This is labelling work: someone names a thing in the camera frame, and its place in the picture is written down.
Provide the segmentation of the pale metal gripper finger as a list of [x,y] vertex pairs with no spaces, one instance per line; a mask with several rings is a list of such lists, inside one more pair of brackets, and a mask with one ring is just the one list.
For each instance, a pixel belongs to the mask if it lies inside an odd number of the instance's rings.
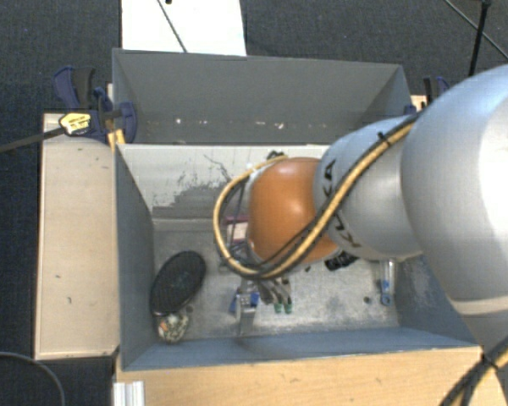
[[239,335],[249,334],[253,328],[258,306],[258,294],[240,294],[238,297]]

